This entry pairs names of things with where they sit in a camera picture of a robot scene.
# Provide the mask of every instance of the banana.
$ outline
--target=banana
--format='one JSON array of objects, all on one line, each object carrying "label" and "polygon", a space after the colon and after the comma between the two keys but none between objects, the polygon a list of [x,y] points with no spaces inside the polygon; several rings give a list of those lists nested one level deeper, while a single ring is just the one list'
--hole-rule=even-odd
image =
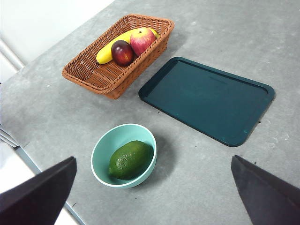
[{"label": "banana", "polygon": [[[112,40],[110,43],[108,43],[107,45],[105,45],[97,54],[96,56],[96,60],[99,64],[105,64],[105,63],[108,63],[110,62],[112,59],[113,59],[113,56],[112,56],[112,45],[113,43],[115,43],[116,41],[118,40],[123,40],[123,41],[126,41],[127,43],[129,43],[130,41],[130,36],[132,34],[132,32],[136,29],[133,29],[133,30],[129,30],[119,36],[117,36],[114,40]],[[152,28],[149,28],[152,33],[154,34],[154,36],[156,38],[159,37],[159,34]]]}]

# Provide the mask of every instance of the avocado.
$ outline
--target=avocado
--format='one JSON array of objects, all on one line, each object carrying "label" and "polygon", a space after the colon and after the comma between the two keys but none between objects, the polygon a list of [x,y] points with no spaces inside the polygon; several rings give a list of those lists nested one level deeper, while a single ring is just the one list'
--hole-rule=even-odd
[{"label": "avocado", "polygon": [[153,149],[141,141],[131,141],[117,149],[109,162],[109,175],[130,180],[143,173],[153,158]]}]

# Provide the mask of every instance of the dark red apple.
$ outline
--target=dark red apple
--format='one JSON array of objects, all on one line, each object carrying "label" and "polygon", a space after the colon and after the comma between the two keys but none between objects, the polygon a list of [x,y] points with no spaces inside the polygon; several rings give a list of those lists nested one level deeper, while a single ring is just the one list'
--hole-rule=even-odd
[{"label": "dark red apple", "polygon": [[112,58],[117,65],[125,67],[133,62],[135,54],[130,44],[126,41],[118,40],[112,45]]},{"label": "dark red apple", "polygon": [[155,41],[155,35],[146,27],[141,27],[130,36],[130,45],[137,56],[140,56]]}]

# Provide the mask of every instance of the basket rim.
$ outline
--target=basket rim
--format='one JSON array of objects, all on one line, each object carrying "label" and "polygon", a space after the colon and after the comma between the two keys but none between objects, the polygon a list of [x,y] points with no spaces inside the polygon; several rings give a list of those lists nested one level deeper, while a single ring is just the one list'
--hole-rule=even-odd
[{"label": "basket rim", "polygon": [[[115,24],[121,22],[124,18],[127,17],[139,17],[139,18],[146,18],[146,19],[152,19],[152,20],[158,20],[158,21],[165,21],[169,23],[169,26],[167,27],[167,29],[165,29],[165,31],[160,34],[160,37],[156,38],[156,40],[147,48],[146,51],[144,51],[138,58],[136,58],[134,60],[133,63],[131,63],[128,67],[126,67],[126,69],[123,71],[123,73],[121,73],[112,83],[110,83],[109,85],[105,86],[105,87],[96,87],[88,82],[85,82],[73,75],[71,75],[70,73],[68,73],[67,71],[67,66],[69,66],[70,64],[72,64],[74,61],[77,60],[77,58],[79,56],[81,56],[81,54],[86,51],[88,48],[92,48],[96,41],[98,40],[99,37],[101,37],[103,34],[105,34],[112,26],[114,26]],[[107,94],[111,91],[113,91],[115,88],[117,88],[125,79],[126,79],[126,75],[130,74],[135,68],[137,68],[142,62],[143,59],[146,58],[149,54],[151,54],[154,49],[156,49],[156,47],[158,47],[158,45],[164,41],[172,32],[173,28],[174,28],[174,22],[170,19],[165,19],[165,18],[160,18],[160,17],[153,17],[153,16],[148,16],[148,15],[141,15],[141,14],[128,14],[125,15],[123,17],[121,17],[117,22],[115,22],[110,28],[108,28],[103,34],[101,34],[94,42],[92,42],[90,45],[88,45],[85,49],[83,49],[79,54],[77,54],[68,64],[66,64],[63,67],[62,70],[62,75],[70,80],[70,81],[75,81],[76,83],[81,83],[81,86],[88,86],[89,88],[92,88],[93,90],[96,90],[97,93],[99,94]]]}]

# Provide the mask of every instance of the table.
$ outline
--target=table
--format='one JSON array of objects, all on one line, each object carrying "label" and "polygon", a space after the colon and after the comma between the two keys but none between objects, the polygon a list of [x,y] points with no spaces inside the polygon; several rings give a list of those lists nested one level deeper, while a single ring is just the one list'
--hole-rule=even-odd
[{"label": "table", "polygon": [[[64,65],[129,13],[172,19],[175,28],[167,50],[119,99],[61,76]],[[250,224],[230,170],[233,155],[300,187],[299,37],[297,0],[116,0],[1,85],[1,124],[41,170],[76,157],[67,203],[86,225]],[[275,89],[243,145],[225,146],[139,99],[138,90],[174,56]],[[123,123],[147,127],[158,155],[144,183],[119,190],[93,177],[90,155],[101,135]]]}]

